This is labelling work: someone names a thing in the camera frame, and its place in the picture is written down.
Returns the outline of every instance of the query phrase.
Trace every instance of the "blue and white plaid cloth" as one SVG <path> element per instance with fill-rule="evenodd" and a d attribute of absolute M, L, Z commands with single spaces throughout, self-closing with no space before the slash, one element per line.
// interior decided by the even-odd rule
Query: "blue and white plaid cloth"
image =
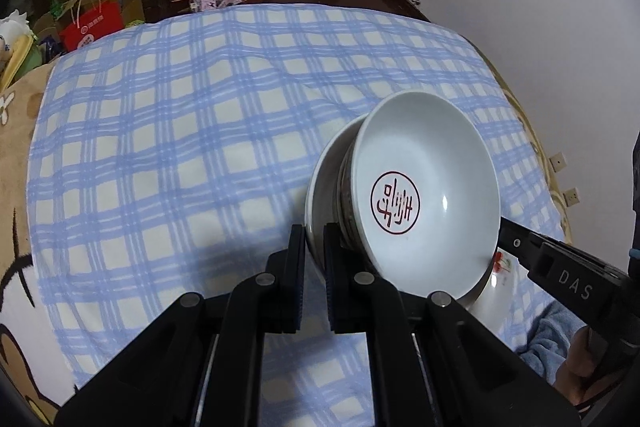
<path fill-rule="evenodd" d="M 27 198 L 40 293 L 78 385 L 181 293 L 225 293 L 263 270 L 303 221 L 325 144 L 410 87 L 475 123 L 506 217 L 562 237 L 500 87 L 465 39 L 438 26 L 241 6 L 130 28 L 62 57 L 38 115 Z M 369 426 L 364 337 L 329 332 L 324 288 L 307 272 L 303 331 L 266 341 L 263 424 Z M 526 345 L 550 301 L 519 273 L 504 341 Z"/>

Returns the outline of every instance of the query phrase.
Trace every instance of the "metal screw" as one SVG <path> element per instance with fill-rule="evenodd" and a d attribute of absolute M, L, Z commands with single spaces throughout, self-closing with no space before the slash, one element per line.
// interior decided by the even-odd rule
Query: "metal screw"
<path fill-rule="evenodd" d="M 185 293 L 180 297 L 180 306 L 183 308 L 193 308 L 200 302 L 200 296 L 197 293 Z"/>
<path fill-rule="evenodd" d="M 271 273 L 263 272 L 255 276 L 255 282 L 260 286 L 270 286 L 276 282 L 276 278 Z"/>
<path fill-rule="evenodd" d="M 356 273 L 356 275 L 353 276 L 353 280 L 358 284 L 362 284 L 363 286 L 367 286 L 367 285 L 371 284 L 374 280 L 376 280 L 376 278 L 373 276 L 372 273 L 369 273 L 369 272 L 358 272 L 358 273 Z"/>
<path fill-rule="evenodd" d="M 446 308 L 451 304 L 451 296 L 444 292 L 435 292 L 431 295 L 431 301 L 441 308 Z"/>

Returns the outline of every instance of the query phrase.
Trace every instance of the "green bottle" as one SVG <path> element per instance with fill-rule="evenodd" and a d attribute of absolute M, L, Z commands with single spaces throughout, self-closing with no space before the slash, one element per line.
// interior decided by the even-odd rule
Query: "green bottle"
<path fill-rule="evenodd" d="M 49 8 L 49 13 L 53 15 L 54 20 L 60 19 L 62 15 L 62 4 L 58 2 L 58 0 L 51 0 L 51 8 Z"/>

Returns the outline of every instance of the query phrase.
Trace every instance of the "bed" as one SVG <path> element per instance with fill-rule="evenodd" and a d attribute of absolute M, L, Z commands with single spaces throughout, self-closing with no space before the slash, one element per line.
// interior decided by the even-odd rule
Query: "bed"
<path fill-rule="evenodd" d="M 184 291 L 226 293 L 261 271 L 303 220 L 324 144 L 409 87 L 476 124 L 506 217 L 570 241 L 513 93 L 462 36 L 429 23 L 241 6 L 123 30 L 2 93 L 0 363 L 33 411 L 52 422 Z M 330 334 L 322 282 L 310 266 L 305 276 L 302 331 L 265 341 L 262 422 L 370 425 L 364 338 Z M 512 349 L 550 302 L 520 271 L 517 286 L 499 333 Z"/>

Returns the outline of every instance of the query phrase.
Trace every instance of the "red circle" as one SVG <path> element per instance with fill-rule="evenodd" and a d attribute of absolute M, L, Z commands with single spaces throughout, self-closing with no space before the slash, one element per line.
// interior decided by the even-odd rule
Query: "red circle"
<path fill-rule="evenodd" d="M 415 196 L 416 196 L 416 197 L 417 197 L 417 199 L 418 199 L 418 210 L 417 210 L 417 212 L 415 213 L 414 222 L 412 222 L 411 226 L 409 226 L 409 228 L 408 228 L 408 229 L 406 229 L 406 230 L 402 230 L 402 232 L 392 232 L 391 230 L 387 230 L 385 227 L 383 227 L 383 226 L 380 224 L 380 222 L 379 222 L 379 220 L 378 220 L 378 216 L 376 216 L 376 211 L 375 211 L 375 210 L 374 210 L 374 208 L 373 208 L 373 192 L 374 192 L 374 190 L 376 190 L 376 186 L 378 185 L 378 182 L 379 182 L 382 178 L 384 178 L 387 174 L 399 174 L 400 176 L 402 176 L 402 178 L 404 178 L 404 179 L 405 179 L 405 180 L 407 180 L 409 183 L 411 183 L 412 187 L 413 187 L 413 188 L 414 188 L 414 190 L 415 190 Z M 416 222 L 416 221 L 418 221 L 418 215 L 420 214 L 420 193 L 418 192 L 418 188 L 415 186 L 415 183 L 412 181 L 412 179 L 411 179 L 409 176 L 407 176 L 406 174 L 404 174 L 404 172 L 399 172 L 399 171 L 388 171 L 388 172 L 385 172 L 384 174 L 380 174 L 380 176 L 378 177 L 378 179 L 373 183 L 373 186 L 371 187 L 371 195 L 370 195 L 370 197 L 369 197 L 369 204 L 370 204 L 370 207 L 371 207 L 371 214 L 373 214 L 373 219 L 375 220 L 375 222 L 378 224 L 378 226 L 379 226 L 382 230 L 384 230 L 386 233 L 390 233 L 390 234 L 392 234 L 392 235 L 402 235 L 403 233 L 407 233 L 407 232 L 409 232 L 409 230 L 411 230 L 411 229 L 414 227 L 415 222 Z"/>

